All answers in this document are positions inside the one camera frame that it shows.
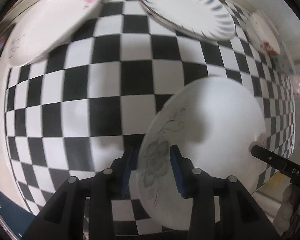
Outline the white plate grey flower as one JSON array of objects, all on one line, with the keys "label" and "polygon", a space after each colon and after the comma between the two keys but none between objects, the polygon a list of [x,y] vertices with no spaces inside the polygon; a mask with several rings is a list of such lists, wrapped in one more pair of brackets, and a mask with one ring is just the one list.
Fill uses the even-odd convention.
[{"label": "white plate grey flower", "polygon": [[217,178],[236,176],[253,193],[266,166],[249,148],[265,134],[258,101],[240,83],[216,76],[189,83],[164,104],[143,139],[136,188],[144,210],[164,227],[190,226],[192,200],[177,190],[169,156],[172,145],[194,167]]}]

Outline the white plate pink blossoms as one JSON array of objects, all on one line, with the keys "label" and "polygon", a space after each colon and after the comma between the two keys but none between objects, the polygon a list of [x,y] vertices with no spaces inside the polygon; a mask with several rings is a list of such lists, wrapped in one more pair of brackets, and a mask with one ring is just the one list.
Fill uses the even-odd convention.
[{"label": "white plate pink blossoms", "polygon": [[72,35],[102,0],[40,0],[15,25],[8,41],[11,66],[33,63]]}]

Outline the white plate blue leaf rim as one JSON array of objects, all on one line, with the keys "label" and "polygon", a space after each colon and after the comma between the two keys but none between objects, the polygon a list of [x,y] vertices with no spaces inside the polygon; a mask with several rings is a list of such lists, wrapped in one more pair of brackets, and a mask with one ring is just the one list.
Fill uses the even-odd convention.
[{"label": "white plate blue leaf rim", "polygon": [[226,41],[234,37],[236,25],[219,0],[140,0],[160,22],[188,36]]}]

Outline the white bowl red flowers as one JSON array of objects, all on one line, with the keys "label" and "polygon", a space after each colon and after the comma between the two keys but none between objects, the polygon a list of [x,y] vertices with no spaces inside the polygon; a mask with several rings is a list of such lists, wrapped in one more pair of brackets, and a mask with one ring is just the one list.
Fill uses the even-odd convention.
[{"label": "white bowl red flowers", "polygon": [[280,55],[279,43],[267,22],[257,13],[252,13],[246,22],[246,31],[254,48],[267,55]]}]

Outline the black white checkered mat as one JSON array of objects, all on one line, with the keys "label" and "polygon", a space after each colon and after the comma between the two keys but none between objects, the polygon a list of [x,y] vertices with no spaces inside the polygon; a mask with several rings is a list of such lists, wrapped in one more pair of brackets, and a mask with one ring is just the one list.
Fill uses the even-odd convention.
[{"label": "black white checkered mat", "polygon": [[31,214],[68,177],[91,177],[141,141],[163,104],[201,77],[219,75],[247,88],[264,113],[269,149],[292,155],[290,79],[253,48],[243,27],[250,10],[219,1],[236,25],[229,41],[199,41],[167,29],[138,0],[104,0],[65,44],[10,70],[7,147]]}]

